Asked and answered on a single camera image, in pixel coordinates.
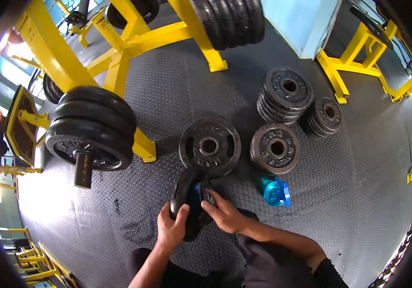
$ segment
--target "person's left hand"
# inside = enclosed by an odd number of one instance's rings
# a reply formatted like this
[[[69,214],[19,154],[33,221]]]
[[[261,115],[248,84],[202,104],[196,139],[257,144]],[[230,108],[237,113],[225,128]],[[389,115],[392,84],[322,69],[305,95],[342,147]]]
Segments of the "person's left hand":
[[[182,243],[185,236],[185,222],[190,206],[184,204],[177,213],[177,218],[171,219],[169,214],[170,202],[166,203],[158,215],[158,240],[157,245],[163,249],[174,250],[177,245]]]

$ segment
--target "person's right hand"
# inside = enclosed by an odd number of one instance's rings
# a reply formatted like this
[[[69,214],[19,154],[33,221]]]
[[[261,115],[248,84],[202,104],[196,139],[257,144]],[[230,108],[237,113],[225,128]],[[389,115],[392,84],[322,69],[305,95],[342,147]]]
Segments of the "person's right hand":
[[[201,202],[201,207],[214,219],[220,230],[232,234],[243,231],[250,219],[213,190],[208,189],[208,192],[214,197],[217,208],[204,200]]]

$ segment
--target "light blue wall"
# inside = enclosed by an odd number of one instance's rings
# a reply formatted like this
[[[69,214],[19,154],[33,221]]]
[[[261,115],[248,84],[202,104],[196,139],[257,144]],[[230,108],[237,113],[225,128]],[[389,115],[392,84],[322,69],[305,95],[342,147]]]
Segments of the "light blue wall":
[[[313,59],[341,0],[261,0],[265,17],[300,58]]]

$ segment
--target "knee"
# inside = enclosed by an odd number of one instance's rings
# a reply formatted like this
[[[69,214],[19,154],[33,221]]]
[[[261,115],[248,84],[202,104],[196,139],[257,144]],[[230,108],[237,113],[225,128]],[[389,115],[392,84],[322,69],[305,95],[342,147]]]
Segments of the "knee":
[[[135,274],[142,268],[148,255],[150,255],[151,250],[147,248],[138,248],[132,250],[128,255],[126,255],[125,264],[126,272],[130,279],[134,278]]]

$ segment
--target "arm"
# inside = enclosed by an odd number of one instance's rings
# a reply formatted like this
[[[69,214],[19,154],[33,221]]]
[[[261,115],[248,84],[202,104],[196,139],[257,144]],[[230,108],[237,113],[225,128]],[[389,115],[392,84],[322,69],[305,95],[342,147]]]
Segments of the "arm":
[[[128,288],[160,287],[169,256],[174,248],[182,243],[185,236],[185,221],[190,207],[184,204],[177,214],[176,220],[169,215],[169,202],[158,215],[158,240],[145,260],[142,268],[135,275]]]
[[[314,273],[321,261],[327,258],[316,241],[305,236],[274,228],[241,214],[233,205],[219,194],[209,190],[217,203],[217,208],[206,201],[201,207],[214,219],[219,228],[227,233],[240,233],[259,242],[282,245],[305,260]]]

